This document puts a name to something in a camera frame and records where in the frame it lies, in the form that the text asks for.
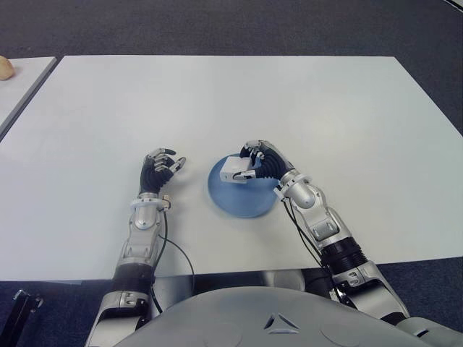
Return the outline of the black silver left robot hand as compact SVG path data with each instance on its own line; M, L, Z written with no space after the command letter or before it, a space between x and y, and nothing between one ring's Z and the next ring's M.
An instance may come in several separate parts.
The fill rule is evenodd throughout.
M183 168L187 159L180 157L174 160L176 154L174 150L158 148L144 157L140 172L140 194L159 194L161 188Z

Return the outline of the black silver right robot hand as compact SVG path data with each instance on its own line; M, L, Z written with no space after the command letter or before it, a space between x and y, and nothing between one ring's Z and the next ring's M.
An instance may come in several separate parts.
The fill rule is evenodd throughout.
M286 157L267 140L247 141L239 153L240 158L251 160L251 169L233 173L234 181L249 179L277 179L281 178L294 166Z

